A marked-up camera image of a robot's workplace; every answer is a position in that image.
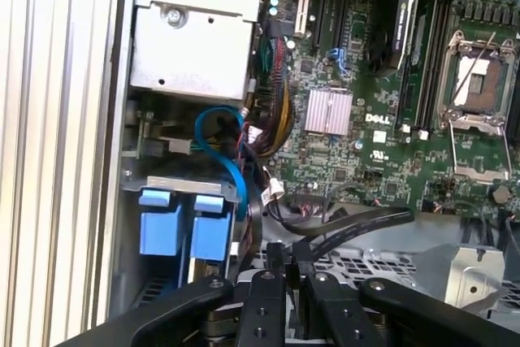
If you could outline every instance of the red wire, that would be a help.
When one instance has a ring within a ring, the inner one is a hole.
[[[238,137],[238,141],[236,142],[236,150],[238,151],[238,154],[236,155],[236,161],[240,164],[241,162],[241,145],[242,140],[244,140],[245,132],[247,132],[247,129],[249,128],[249,122],[244,122],[244,125],[242,126],[242,131],[240,132],[240,136]]]

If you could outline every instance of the chip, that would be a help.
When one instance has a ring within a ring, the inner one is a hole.
[[[334,180],[336,182],[345,182],[346,179],[347,179],[347,171],[336,170],[336,174],[334,175]]]
[[[302,60],[300,65],[300,71],[303,73],[312,73],[314,69],[314,62],[312,60]]]
[[[387,195],[396,195],[397,193],[397,184],[395,183],[387,183]]]

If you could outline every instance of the screw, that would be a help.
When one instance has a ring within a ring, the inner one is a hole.
[[[375,280],[374,282],[370,282],[370,287],[379,292],[384,289],[384,284]]]
[[[314,278],[316,278],[317,280],[319,280],[320,282],[324,282],[326,280],[328,280],[328,275],[327,274],[324,274],[322,272],[319,272],[318,274],[316,274],[314,276]]]
[[[210,288],[222,288],[224,286],[224,282],[220,282],[219,280],[214,280],[210,283]]]
[[[275,278],[275,276],[272,275],[272,273],[270,273],[269,271],[264,272],[262,274],[262,279],[264,279],[264,280],[273,280],[274,278]]]
[[[169,10],[166,14],[166,20],[168,24],[171,26],[176,26],[180,23],[180,20],[182,19],[182,15],[180,14],[180,11],[176,8],[172,8]]]

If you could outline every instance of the wire bundle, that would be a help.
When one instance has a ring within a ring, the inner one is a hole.
[[[269,72],[270,90],[264,102],[269,102],[269,116],[262,134],[251,144],[261,158],[268,158],[278,151],[289,138],[294,125],[295,108],[289,88],[288,54],[282,38],[269,40],[271,56],[267,48],[261,50],[262,70]]]

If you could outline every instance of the yellow wire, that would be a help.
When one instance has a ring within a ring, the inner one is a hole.
[[[269,156],[273,154],[277,149],[279,149],[282,145],[282,142],[284,142],[284,134],[287,130],[286,127],[288,126],[288,117],[289,117],[289,88],[288,88],[288,82],[284,82],[284,103],[282,104],[282,113],[280,116],[280,123],[278,130],[276,131],[275,136],[275,144],[264,154],[260,154],[259,156],[261,158]]]

